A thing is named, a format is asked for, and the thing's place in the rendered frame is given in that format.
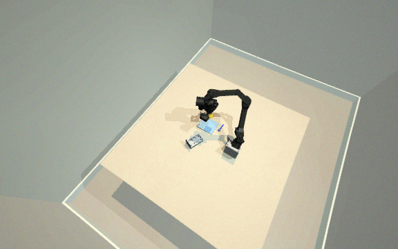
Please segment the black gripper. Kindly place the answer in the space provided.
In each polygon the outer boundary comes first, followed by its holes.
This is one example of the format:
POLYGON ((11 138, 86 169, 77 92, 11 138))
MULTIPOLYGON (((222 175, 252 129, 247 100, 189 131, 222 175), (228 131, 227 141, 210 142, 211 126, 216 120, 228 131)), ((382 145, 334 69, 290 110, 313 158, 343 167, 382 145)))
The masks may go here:
POLYGON ((217 106, 218 106, 218 103, 217 103, 217 104, 214 104, 214 107, 211 108, 211 109, 208 109, 208 108, 205 106, 205 108, 206 108, 206 114, 203 114, 203 113, 202 113, 202 114, 200 115, 200 119, 201 119, 201 120, 204 120, 205 122, 208 121, 208 119, 209 119, 209 114, 210 114, 210 113, 213 113, 213 112, 216 110, 217 106))

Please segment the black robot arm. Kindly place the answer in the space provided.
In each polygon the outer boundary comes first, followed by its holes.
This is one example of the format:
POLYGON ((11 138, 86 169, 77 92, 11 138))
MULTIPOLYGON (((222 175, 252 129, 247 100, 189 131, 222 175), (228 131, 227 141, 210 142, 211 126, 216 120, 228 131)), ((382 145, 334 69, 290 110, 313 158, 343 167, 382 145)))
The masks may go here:
POLYGON ((232 141, 231 146, 240 149, 240 146, 245 142, 243 137, 244 137, 244 125, 245 125, 245 118, 247 115, 247 110, 252 102, 252 100, 249 98, 249 96, 244 95, 239 89, 234 89, 234 90, 216 90, 216 89, 209 89, 207 91, 207 94, 204 97, 196 97, 196 106, 199 106, 199 110, 205 110, 206 108, 211 109, 214 107, 214 104, 217 104, 216 99, 212 98, 217 98, 220 96, 231 96, 231 95, 237 95, 241 99, 241 104, 242 104, 242 109, 240 113, 240 120, 238 123, 238 127, 235 127, 235 135, 236 138, 232 141))

